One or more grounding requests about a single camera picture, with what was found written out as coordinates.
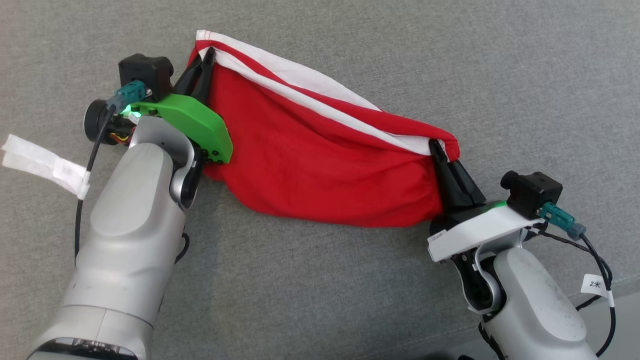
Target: cable label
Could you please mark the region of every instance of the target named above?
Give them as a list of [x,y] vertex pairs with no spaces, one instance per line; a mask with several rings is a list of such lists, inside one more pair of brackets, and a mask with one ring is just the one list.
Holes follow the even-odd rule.
[[601,297],[608,297],[607,289],[604,287],[604,280],[600,275],[584,274],[581,292],[585,294],[599,295]]
[[63,159],[32,142],[9,135],[2,146],[2,165],[44,177],[72,192],[83,200],[89,189],[89,173],[86,168]]

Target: gray upholstery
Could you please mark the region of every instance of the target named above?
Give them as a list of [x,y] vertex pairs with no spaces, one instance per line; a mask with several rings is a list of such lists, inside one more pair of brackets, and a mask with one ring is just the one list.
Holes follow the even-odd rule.
[[[506,196],[507,170],[556,178],[561,205],[611,265],[614,292],[637,291],[640,3],[520,3],[5,0],[0,141],[13,133],[85,163],[84,109],[118,87],[117,62],[139,52],[181,69],[195,31],[209,29],[452,132],[490,199]],[[100,150],[85,220],[124,150]],[[24,358],[55,313],[73,269],[75,206],[52,182],[0,170],[3,359]],[[203,181],[154,355],[408,359],[469,340],[478,319],[453,266],[430,261],[427,230],[270,217]],[[527,247],[574,301],[584,299],[582,275],[597,272],[587,254],[544,239]]]

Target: red cloth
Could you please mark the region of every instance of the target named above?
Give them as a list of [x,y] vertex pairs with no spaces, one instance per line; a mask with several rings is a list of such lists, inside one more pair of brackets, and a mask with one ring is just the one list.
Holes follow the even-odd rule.
[[[453,135],[381,111],[299,64],[282,59],[282,66],[274,65],[272,60],[281,58],[223,35],[199,31],[190,61],[209,46],[218,62],[210,105],[224,119],[234,152],[229,164],[209,165],[205,173],[224,181],[244,205],[279,217],[366,227],[409,226],[441,212],[425,144],[429,138],[443,140],[454,161],[460,150]],[[268,66],[260,62],[264,57]],[[291,84],[296,71],[304,72],[304,87]],[[316,79],[323,85],[315,86]],[[297,94],[288,95],[291,91]],[[326,108],[314,99],[337,115],[319,114]],[[356,122],[345,125],[336,118]],[[393,136],[411,150],[390,143]]]

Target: cable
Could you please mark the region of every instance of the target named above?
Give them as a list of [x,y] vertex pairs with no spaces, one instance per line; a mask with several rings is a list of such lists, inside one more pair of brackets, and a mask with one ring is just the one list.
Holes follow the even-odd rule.
[[[588,252],[589,254],[591,254],[591,251],[588,248],[576,243],[575,241],[562,238],[562,237],[560,237],[558,235],[553,235],[553,234],[547,233],[546,231],[543,231],[543,230],[540,230],[538,234],[540,234],[542,236],[546,236],[547,238],[552,238],[553,240],[560,241],[561,243],[565,243],[567,245],[571,245],[572,247],[576,247],[576,248],[578,248],[578,249],[580,249],[580,250],[582,250],[584,252]],[[600,260],[602,260],[602,264],[603,264],[605,270],[607,270],[606,278],[609,279],[609,283],[612,283],[613,282],[613,273],[611,272],[611,268],[609,267],[609,264],[607,264],[607,262],[604,261],[603,258],[600,258]],[[585,303],[578,305],[576,307],[576,309],[580,310],[582,308],[585,308],[585,307],[591,305],[594,301],[598,300],[599,298],[601,298],[601,296],[595,295],[593,298],[587,300]]]
[[[587,248],[589,248],[591,255],[593,255],[593,257],[596,259],[596,263],[598,263],[598,268],[600,269],[600,273],[602,274],[602,279],[604,280],[604,287],[609,292],[609,296],[611,296],[611,281],[609,280],[605,272],[605,267],[604,267],[604,264],[602,263],[602,258],[598,255],[598,252],[593,247],[589,239],[587,239],[587,236],[585,234],[580,234],[580,239],[584,241],[584,244],[587,245]],[[600,357],[602,354],[604,354],[604,352],[607,350],[607,348],[611,344],[611,340],[613,340],[613,335],[616,332],[616,308],[613,306],[613,304],[609,306],[609,312],[611,314],[611,324],[609,325],[609,335],[607,336],[607,339],[605,340],[602,347],[600,347],[600,350],[598,350],[598,352],[596,353],[597,357]]]
[[116,140],[118,143],[127,143],[129,141],[129,139],[130,139],[129,135],[127,135],[127,136],[122,138],[122,137],[118,136],[116,133],[111,133],[111,134],[109,134],[109,136],[112,139]]
[[187,235],[187,233],[182,233],[182,237],[184,238],[184,247],[182,248],[182,251],[180,251],[180,254],[175,257],[174,264],[177,264],[178,261],[180,261],[180,259],[182,259],[187,253],[187,250],[189,250],[189,235]]
[[[93,169],[93,163],[95,163],[95,157],[98,155],[98,148],[100,147],[100,143],[102,142],[102,138],[104,138],[104,133],[111,122],[111,118],[113,118],[113,114],[116,111],[116,106],[111,105],[109,109],[103,110],[100,114],[102,115],[102,127],[100,128],[100,132],[98,132],[98,137],[96,137],[95,142],[93,143],[93,148],[91,149],[91,155],[89,156],[89,162],[86,164],[86,171],[91,172]],[[76,207],[76,231],[74,234],[74,266],[76,263],[76,258],[78,256],[78,252],[80,251],[80,223],[82,221],[82,207],[84,201],[78,199],[78,205]]]
[[[567,240],[560,236],[549,234],[545,231],[540,231],[539,234],[542,236],[546,236],[548,238],[552,238],[554,240],[560,241],[562,243],[569,244],[571,246],[577,247],[582,251],[586,251],[590,253],[593,256],[593,258],[596,260],[596,263],[598,264],[598,268],[600,269],[600,273],[602,274],[602,280],[604,282],[605,289],[611,292],[611,283],[613,281],[613,273],[611,272],[611,268],[609,267],[607,262],[604,261],[604,259],[602,259],[600,255],[598,255],[598,252],[595,250],[595,248],[593,247],[591,242],[587,239],[587,237],[584,235],[584,233],[580,234],[580,239],[584,242],[585,245],[587,245],[587,247],[584,247],[578,243],[575,243],[574,241]],[[594,297],[591,297],[589,300],[578,305],[576,307],[576,310],[580,310],[591,305],[594,301],[598,300],[600,297],[601,296],[599,295],[595,295]],[[609,345],[611,344],[611,340],[613,340],[614,333],[616,332],[616,308],[610,306],[609,313],[611,316],[611,323],[609,325],[609,335],[607,336],[607,339],[605,340],[604,344],[600,347],[600,350],[598,350],[598,352],[596,353],[597,357],[600,357],[602,354],[604,354],[607,348],[609,348]]]
[[[480,332],[480,335],[482,336],[482,339],[484,340],[484,342],[487,343],[487,345],[489,345],[489,347],[491,348],[491,350],[493,350],[493,352],[495,352],[495,355],[498,357],[498,360],[506,360],[506,357],[502,353],[500,346],[495,341],[493,336],[489,336],[489,334],[486,333],[486,330],[482,327],[482,323],[478,324],[478,331]],[[466,356],[466,357],[461,356],[458,358],[458,360],[466,360],[466,359],[473,360],[469,356]]]

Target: white tape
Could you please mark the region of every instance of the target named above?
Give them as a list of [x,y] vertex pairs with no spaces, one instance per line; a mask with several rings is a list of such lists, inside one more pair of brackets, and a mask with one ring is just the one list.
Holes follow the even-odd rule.
[[607,299],[609,299],[609,307],[616,307],[616,304],[613,302],[613,293],[611,290],[607,291]]
[[90,176],[85,167],[15,135],[9,135],[2,150],[6,151],[2,162],[4,167],[49,179],[84,200]]
[[135,115],[133,115],[133,113],[130,113],[128,118],[129,118],[129,121],[131,121],[132,123],[134,123],[136,125],[138,125],[138,123],[140,122],[140,118],[135,116]]
[[581,292],[607,297],[607,289],[604,287],[604,280],[600,275],[584,274]]

